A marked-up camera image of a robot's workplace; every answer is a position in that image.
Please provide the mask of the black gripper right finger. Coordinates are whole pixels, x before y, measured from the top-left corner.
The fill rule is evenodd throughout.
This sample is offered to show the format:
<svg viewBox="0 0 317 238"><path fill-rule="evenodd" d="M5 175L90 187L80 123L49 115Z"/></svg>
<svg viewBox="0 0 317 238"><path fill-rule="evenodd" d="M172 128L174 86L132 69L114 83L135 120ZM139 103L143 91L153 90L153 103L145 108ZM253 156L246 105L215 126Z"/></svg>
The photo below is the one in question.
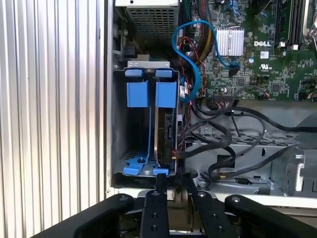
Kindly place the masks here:
<svg viewBox="0 0 317 238"><path fill-rule="evenodd" d="M315 238L316 228L241 195L221 203L198 191L190 173L183 175L191 203L209 238Z"/></svg>

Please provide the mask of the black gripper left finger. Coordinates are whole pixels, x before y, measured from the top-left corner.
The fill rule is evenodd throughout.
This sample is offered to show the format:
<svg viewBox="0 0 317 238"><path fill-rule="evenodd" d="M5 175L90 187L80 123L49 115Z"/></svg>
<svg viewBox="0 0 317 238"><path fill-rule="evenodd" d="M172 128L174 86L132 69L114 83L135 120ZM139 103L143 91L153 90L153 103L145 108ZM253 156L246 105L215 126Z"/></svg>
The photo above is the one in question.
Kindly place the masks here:
<svg viewBox="0 0 317 238"><path fill-rule="evenodd" d="M159 174L154 190L133 198L115 194L36 234L37 238L167 238L166 175Z"/></svg>

